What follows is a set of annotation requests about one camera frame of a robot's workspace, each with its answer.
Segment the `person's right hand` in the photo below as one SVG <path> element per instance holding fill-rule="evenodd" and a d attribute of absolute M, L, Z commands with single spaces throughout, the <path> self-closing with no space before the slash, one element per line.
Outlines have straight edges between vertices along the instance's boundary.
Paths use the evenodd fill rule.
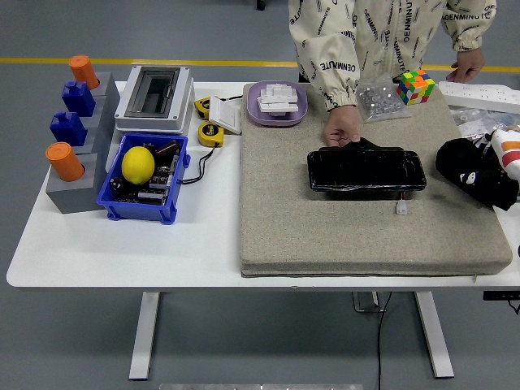
<path fill-rule="evenodd" d="M 323 137 L 327 146 L 343 147 L 350 142 L 359 142 L 359 113 L 356 106 L 339 106 L 329 111 L 323 129 Z"/>

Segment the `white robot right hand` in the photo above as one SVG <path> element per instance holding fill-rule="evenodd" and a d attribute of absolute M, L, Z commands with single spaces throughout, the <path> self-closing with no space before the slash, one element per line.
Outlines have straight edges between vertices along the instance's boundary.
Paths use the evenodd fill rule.
<path fill-rule="evenodd" d="M 462 140 L 476 152 L 477 159 L 459 172 L 457 182 L 464 185 L 484 185 L 502 180 L 519 181 L 519 132 L 495 130 L 484 134 L 477 142 Z"/>

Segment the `person's left hand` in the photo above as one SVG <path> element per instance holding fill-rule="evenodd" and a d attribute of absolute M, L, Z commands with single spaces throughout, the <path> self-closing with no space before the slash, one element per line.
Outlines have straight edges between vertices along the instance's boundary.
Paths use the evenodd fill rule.
<path fill-rule="evenodd" d="M 468 83 L 483 69 L 485 59 L 481 48 L 457 53 L 456 61 L 451 65 L 452 71 L 446 76 L 448 82 Z"/>

